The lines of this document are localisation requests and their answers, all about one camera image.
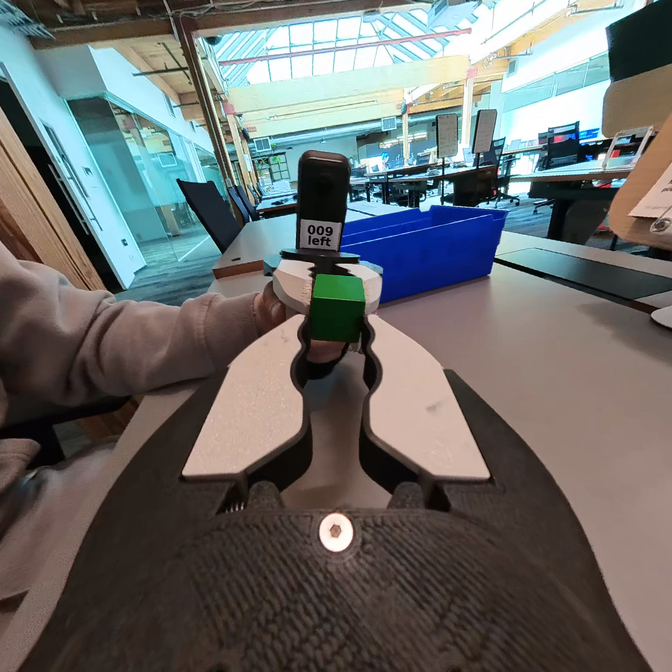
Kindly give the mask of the black office chair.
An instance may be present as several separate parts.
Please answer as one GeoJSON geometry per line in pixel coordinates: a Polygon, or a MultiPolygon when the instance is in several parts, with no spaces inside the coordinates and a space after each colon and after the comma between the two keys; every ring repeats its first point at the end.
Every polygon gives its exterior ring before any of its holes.
{"type": "Polygon", "coordinates": [[[221,254],[225,254],[244,227],[231,204],[224,199],[213,181],[176,179],[176,183],[215,246],[221,254]]]}

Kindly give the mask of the blue plastic bin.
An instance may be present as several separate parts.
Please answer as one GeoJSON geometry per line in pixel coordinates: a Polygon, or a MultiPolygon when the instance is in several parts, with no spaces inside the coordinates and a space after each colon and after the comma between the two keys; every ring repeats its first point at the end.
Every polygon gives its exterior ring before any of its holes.
{"type": "Polygon", "coordinates": [[[383,269],[380,303],[490,275],[507,210],[432,206],[347,223],[341,251],[383,269]]]}

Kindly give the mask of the dark computer monitor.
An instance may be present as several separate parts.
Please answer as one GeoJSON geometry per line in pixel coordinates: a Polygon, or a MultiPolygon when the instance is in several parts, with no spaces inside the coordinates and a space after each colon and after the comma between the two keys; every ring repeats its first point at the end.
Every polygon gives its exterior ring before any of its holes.
{"type": "Polygon", "coordinates": [[[439,162],[458,155],[459,122],[457,113],[442,113],[435,117],[436,157],[439,162]]]}

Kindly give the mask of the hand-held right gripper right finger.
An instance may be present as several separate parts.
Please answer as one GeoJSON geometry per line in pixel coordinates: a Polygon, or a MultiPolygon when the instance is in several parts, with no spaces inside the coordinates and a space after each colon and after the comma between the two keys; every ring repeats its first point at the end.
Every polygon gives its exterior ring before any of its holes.
{"type": "Polygon", "coordinates": [[[365,318],[362,350],[365,473],[378,484],[487,482],[491,473],[438,360],[377,315],[365,318]]]}

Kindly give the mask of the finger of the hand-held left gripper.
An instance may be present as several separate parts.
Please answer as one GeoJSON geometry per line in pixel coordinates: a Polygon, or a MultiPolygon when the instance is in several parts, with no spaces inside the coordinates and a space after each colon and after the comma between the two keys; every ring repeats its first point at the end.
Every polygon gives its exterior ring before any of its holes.
{"type": "Polygon", "coordinates": [[[295,313],[308,315],[313,295],[313,263],[280,263],[273,271],[275,295],[295,313]]]}
{"type": "Polygon", "coordinates": [[[382,267],[378,265],[352,265],[352,275],[360,278],[365,296],[365,314],[375,312],[382,294],[382,267]]]}

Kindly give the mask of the beige chair back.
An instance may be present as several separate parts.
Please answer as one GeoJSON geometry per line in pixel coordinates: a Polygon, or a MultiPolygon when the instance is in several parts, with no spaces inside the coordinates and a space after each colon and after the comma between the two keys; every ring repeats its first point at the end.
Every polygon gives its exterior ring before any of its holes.
{"type": "Polygon", "coordinates": [[[615,81],[603,98],[601,133],[613,138],[618,132],[651,126],[663,127],[671,114],[671,64],[615,81]]]}

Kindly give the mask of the person's left hand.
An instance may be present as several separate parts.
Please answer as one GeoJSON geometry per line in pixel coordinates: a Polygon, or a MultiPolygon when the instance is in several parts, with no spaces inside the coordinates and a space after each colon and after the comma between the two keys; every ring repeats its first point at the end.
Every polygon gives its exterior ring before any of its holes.
{"type": "MultiPolygon", "coordinates": [[[[253,313],[259,335],[264,335],[282,324],[286,319],[286,307],[273,291],[273,282],[266,283],[264,290],[255,295],[253,313]]],[[[307,360],[311,364],[337,362],[348,350],[348,345],[336,341],[312,340],[307,360]]]]}

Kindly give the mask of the green cube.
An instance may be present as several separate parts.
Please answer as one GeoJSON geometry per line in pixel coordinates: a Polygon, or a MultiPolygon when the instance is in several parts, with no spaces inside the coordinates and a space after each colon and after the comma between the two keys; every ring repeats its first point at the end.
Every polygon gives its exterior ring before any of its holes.
{"type": "Polygon", "coordinates": [[[311,340],[356,343],[361,335],[364,311],[365,291],[361,278],[317,274],[308,320],[311,340]]]}

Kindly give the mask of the printed instruction sheet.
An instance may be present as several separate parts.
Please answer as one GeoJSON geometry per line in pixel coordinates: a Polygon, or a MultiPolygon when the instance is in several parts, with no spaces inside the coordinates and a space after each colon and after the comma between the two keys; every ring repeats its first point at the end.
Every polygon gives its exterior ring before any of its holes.
{"type": "Polygon", "coordinates": [[[658,219],[671,215],[671,164],[661,174],[640,202],[630,211],[630,216],[658,219]]]}

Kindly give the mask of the wooden document stand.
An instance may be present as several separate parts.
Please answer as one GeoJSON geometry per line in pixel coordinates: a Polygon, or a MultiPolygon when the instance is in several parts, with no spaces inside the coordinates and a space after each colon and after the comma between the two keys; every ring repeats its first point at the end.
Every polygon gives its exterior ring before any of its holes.
{"type": "Polygon", "coordinates": [[[671,117],[643,153],[618,190],[608,213],[611,230],[623,240],[671,251],[671,216],[658,219],[630,216],[630,211],[671,164],[671,117]]]}

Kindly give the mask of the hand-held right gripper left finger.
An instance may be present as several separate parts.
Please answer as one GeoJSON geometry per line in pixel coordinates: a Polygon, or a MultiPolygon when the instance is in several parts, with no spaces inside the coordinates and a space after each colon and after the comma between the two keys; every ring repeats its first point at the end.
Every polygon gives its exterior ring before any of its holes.
{"type": "Polygon", "coordinates": [[[183,467],[185,480],[249,480],[307,436],[297,369],[306,322],[291,317],[232,361],[183,467]]]}

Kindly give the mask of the person's left forearm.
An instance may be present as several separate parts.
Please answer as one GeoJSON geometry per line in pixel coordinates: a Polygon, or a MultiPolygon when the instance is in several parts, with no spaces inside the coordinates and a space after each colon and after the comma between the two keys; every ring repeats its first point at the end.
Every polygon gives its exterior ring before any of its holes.
{"type": "Polygon", "coordinates": [[[1,246],[1,420],[18,397],[79,406],[221,371],[262,334],[264,295],[117,301],[1,246]]]}

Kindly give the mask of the grey desk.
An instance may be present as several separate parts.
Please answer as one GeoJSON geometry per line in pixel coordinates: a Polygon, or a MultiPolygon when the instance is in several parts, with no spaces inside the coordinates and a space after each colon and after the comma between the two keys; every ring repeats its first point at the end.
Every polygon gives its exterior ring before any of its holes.
{"type": "Polygon", "coordinates": [[[382,307],[530,445],[593,546],[620,616],[671,670],[671,336],[649,315],[495,264],[382,307]]]}

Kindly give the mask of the black desk mat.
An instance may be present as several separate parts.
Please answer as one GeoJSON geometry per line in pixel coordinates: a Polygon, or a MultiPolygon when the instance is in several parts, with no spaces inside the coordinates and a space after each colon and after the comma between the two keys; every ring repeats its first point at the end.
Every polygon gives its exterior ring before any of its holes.
{"type": "Polygon", "coordinates": [[[588,293],[632,302],[671,291],[671,279],[541,248],[495,257],[496,263],[542,278],[561,280],[588,293]]]}

